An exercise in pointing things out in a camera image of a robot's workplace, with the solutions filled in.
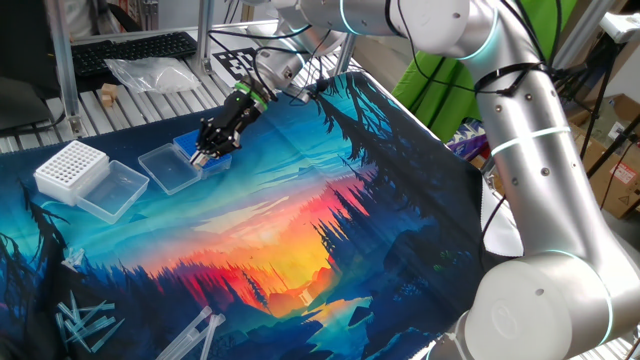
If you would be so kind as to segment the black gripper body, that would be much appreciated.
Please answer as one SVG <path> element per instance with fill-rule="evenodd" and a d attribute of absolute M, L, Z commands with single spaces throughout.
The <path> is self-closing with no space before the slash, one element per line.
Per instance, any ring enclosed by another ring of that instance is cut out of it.
<path fill-rule="evenodd" d="M 262 111 L 263 106 L 253 93 L 232 92 L 225 99 L 221 112 L 213 118 L 212 131 L 226 136 L 241 133 Z"/>

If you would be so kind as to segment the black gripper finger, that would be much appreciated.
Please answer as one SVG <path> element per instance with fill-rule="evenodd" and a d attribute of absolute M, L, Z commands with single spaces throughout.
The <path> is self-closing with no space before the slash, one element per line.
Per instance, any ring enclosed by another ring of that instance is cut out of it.
<path fill-rule="evenodd" d="M 238 150 L 241 148 L 240 145 L 240 134 L 233 130 L 220 128 L 220 147 L 219 147 L 219 156 L 207 156 L 202 153 L 199 153 L 197 150 L 191 156 L 189 162 L 191 165 L 202 168 L 208 161 L 212 159 L 219 159 L 231 152 Z"/>
<path fill-rule="evenodd" d="M 207 156 L 219 156 L 220 128 L 214 118 L 204 120 L 196 140 L 196 150 Z"/>

